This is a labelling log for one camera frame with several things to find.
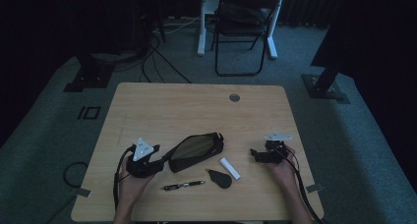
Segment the white eraser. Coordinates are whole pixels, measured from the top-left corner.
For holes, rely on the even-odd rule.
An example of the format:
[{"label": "white eraser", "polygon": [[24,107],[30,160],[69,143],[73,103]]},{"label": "white eraser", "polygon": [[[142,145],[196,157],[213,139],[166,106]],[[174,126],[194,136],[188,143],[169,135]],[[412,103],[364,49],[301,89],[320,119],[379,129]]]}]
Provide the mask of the white eraser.
[{"label": "white eraser", "polygon": [[220,159],[221,165],[234,177],[234,179],[239,180],[240,175],[237,173],[236,169],[227,161],[225,157]]}]

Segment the folding chair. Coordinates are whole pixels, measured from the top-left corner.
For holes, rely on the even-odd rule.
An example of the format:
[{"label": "folding chair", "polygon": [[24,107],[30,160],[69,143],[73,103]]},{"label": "folding chair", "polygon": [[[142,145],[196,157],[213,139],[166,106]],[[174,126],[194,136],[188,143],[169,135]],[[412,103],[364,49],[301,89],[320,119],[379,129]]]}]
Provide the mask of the folding chair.
[{"label": "folding chair", "polygon": [[[211,50],[215,45],[215,72],[222,77],[254,76],[263,68],[267,49],[267,35],[272,12],[277,8],[280,0],[219,0],[215,12],[214,36]],[[252,36],[253,40],[220,40],[220,36]],[[221,73],[218,70],[218,44],[230,42],[251,42],[252,50],[260,36],[264,37],[260,67],[255,72]]]}]

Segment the table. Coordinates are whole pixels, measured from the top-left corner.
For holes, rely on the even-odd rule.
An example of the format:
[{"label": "table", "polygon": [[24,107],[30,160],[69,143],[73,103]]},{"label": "table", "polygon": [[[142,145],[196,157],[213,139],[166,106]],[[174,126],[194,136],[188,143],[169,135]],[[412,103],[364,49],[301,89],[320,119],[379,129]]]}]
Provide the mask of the table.
[{"label": "table", "polygon": [[[237,102],[229,96],[239,95]],[[75,221],[111,221],[114,216],[113,174],[123,151],[138,138],[160,151],[190,135],[218,132],[224,136],[222,153],[172,173],[168,164],[156,174],[134,208],[135,221],[250,221],[288,219],[279,186],[264,164],[256,163],[250,148],[265,151],[264,136],[280,132],[293,137],[305,186],[314,179],[281,86],[238,84],[119,84],[83,180],[89,197],[78,196]],[[209,179],[206,168],[227,173],[219,160],[226,157],[241,178],[229,189]],[[205,184],[166,192],[166,185],[206,181]],[[308,199],[319,217],[324,211],[317,192]]]},{"label": "table", "polygon": [[[272,21],[269,25],[269,32],[268,32],[268,49],[269,55],[271,59],[276,59],[278,54],[276,53],[275,43],[273,42],[273,31],[275,29],[275,24],[278,19],[279,10],[281,9],[282,0],[279,0],[276,9],[272,13]],[[200,56],[204,56],[206,53],[206,24],[205,19],[206,15],[213,15],[214,11],[217,9],[218,0],[202,0],[201,4],[201,23],[200,23],[200,36],[199,36],[199,46],[197,50],[197,54]]]}]

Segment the pen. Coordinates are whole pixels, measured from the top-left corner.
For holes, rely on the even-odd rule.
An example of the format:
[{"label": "pen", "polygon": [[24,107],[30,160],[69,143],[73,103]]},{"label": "pen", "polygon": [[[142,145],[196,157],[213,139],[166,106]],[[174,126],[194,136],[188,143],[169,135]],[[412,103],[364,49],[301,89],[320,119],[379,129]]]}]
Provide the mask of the pen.
[{"label": "pen", "polygon": [[192,187],[192,186],[201,185],[201,184],[204,184],[204,183],[205,183],[205,181],[189,182],[189,183],[168,185],[168,186],[163,187],[162,189],[164,189],[166,191],[172,191],[172,190],[180,189],[181,187]]}]

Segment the table leg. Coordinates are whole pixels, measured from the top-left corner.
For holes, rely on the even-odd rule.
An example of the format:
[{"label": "table leg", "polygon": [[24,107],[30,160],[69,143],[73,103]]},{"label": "table leg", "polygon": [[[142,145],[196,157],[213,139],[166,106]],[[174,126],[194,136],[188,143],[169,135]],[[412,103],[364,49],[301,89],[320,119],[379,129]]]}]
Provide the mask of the table leg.
[{"label": "table leg", "polygon": [[199,49],[197,50],[197,54],[199,56],[205,55],[206,49],[206,8],[205,8],[206,0],[202,0],[202,7],[201,7],[201,14],[200,14],[200,36],[199,36]]},{"label": "table leg", "polygon": [[276,59],[278,54],[276,53],[275,43],[273,43],[273,30],[275,29],[276,21],[278,20],[279,10],[281,9],[282,0],[279,0],[278,6],[273,11],[272,20],[269,24],[269,33],[268,33],[268,48],[269,55],[271,59]]}]

